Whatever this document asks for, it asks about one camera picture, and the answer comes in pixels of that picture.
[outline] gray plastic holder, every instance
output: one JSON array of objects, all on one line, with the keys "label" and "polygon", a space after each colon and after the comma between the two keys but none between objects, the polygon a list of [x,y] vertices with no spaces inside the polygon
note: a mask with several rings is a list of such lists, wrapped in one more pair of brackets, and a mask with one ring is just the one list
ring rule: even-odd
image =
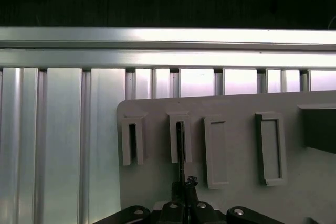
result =
[{"label": "gray plastic holder", "polygon": [[[283,223],[334,223],[335,108],[335,91],[123,101],[118,147],[120,164],[128,165],[120,165],[121,207],[171,199],[179,178],[175,127],[183,122],[185,176],[198,178],[199,199],[222,212],[244,206]],[[129,164],[130,123],[141,127],[135,153],[143,165]]]},{"label": "gray plastic holder", "polygon": [[138,165],[143,165],[145,159],[144,148],[144,117],[124,118],[121,122],[123,165],[130,165],[136,155]]},{"label": "gray plastic holder", "polygon": [[257,141],[261,181],[267,186],[287,183],[285,129],[282,115],[256,113]]}]

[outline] silver bolt head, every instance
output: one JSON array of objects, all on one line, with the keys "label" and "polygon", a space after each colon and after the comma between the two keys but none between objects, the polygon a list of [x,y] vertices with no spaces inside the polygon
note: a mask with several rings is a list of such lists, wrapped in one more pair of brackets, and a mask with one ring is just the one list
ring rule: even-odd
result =
[{"label": "silver bolt head", "polygon": [[143,211],[142,210],[137,210],[137,211],[135,211],[134,212],[136,215],[141,215],[141,214],[143,214]]},{"label": "silver bolt head", "polygon": [[197,206],[200,208],[206,208],[206,203],[200,202],[197,204]]},{"label": "silver bolt head", "polygon": [[237,214],[237,215],[243,215],[244,211],[242,211],[241,209],[237,208],[237,209],[234,210],[234,213]]}]

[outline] rectangular slot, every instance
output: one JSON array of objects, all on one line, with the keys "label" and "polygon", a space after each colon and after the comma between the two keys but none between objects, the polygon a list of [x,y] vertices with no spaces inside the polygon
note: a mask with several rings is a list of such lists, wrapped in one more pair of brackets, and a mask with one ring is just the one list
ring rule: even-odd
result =
[{"label": "rectangular slot", "polygon": [[136,139],[137,139],[137,134],[135,132],[135,124],[130,124],[128,125],[128,130],[129,130],[129,143],[130,143],[130,149],[131,149],[131,160],[134,160],[136,158]]},{"label": "rectangular slot", "polygon": [[137,158],[138,165],[144,162],[143,118],[125,118],[121,125],[123,165],[130,165]]},{"label": "rectangular slot", "polygon": [[169,124],[170,124],[170,143],[171,143],[171,158],[172,163],[179,162],[178,155],[178,139],[177,139],[177,124],[183,125],[183,135],[184,135],[184,158],[185,161],[192,161],[192,152],[191,152],[191,129],[190,129],[190,120],[188,115],[170,115]]},{"label": "rectangular slot", "polygon": [[204,119],[206,172],[209,189],[220,189],[228,184],[225,120],[222,116],[207,116]]},{"label": "rectangular slot", "polygon": [[260,180],[267,186],[287,183],[285,129],[282,115],[256,113]]}]

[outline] gray block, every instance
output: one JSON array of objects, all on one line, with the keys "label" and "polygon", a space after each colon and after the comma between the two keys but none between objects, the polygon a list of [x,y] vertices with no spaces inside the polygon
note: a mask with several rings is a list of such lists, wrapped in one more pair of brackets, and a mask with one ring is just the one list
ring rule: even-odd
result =
[{"label": "gray block", "polygon": [[336,104],[301,106],[305,144],[336,154]]}]

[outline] vertical metal slat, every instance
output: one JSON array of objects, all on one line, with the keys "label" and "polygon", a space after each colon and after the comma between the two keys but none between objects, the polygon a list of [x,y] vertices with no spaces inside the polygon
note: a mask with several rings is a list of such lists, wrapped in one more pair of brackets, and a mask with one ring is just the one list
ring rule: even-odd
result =
[{"label": "vertical metal slat", "polygon": [[152,69],[135,70],[135,99],[152,98]]},{"label": "vertical metal slat", "polygon": [[125,95],[125,99],[126,100],[132,100],[134,99],[134,90],[135,90],[135,86],[134,86],[134,76],[135,73],[126,73],[126,95]]},{"label": "vertical metal slat", "polygon": [[282,92],[300,92],[300,71],[282,71]]},{"label": "vertical metal slat", "polygon": [[257,70],[223,69],[223,73],[225,95],[258,93]]},{"label": "vertical metal slat", "polygon": [[81,69],[48,69],[42,223],[78,223]]},{"label": "vertical metal slat", "polygon": [[23,70],[18,224],[34,223],[38,69]]},{"label": "vertical metal slat", "polygon": [[214,95],[213,69],[180,69],[180,97]]},{"label": "vertical metal slat", "polygon": [[224,94],[224,79],[223,79],[223,73],[215,73],[215,95],[223,95]]},{"label": "vertical metal slat", "polygon": [[117,112],[125,100],[125,69],[92,69],[89,220],[120,210]]},{"label": "vertical metal slat", "polygon": [[89,159],[90,159],[91,73],[82,75],[79,224],[89,223]]},{"label": "vertical metal slat", "polygon": [[299,70],[267,70],[267,93],[300,92]]},{"label": "vertical metal slat", "polygon": [[310,91],[336,90],[336,71],[311,70]]},{"label": "vertical metal slat", "polygon": [[170,96],[170,70],[154,69],[153,98],[169,98]]},{"label": "vertical metal slat", "polygon": [[16,224],[22,69],[4,68],[0,139],[0,223]]},{"label": "vertical metal slat", "polygon": [[267,70],[267,93],[281,93],[281,70]]},{"label": "vertical metal slat", "polygon": [[170,73],[169,97],[180,97],[180,73]]}]

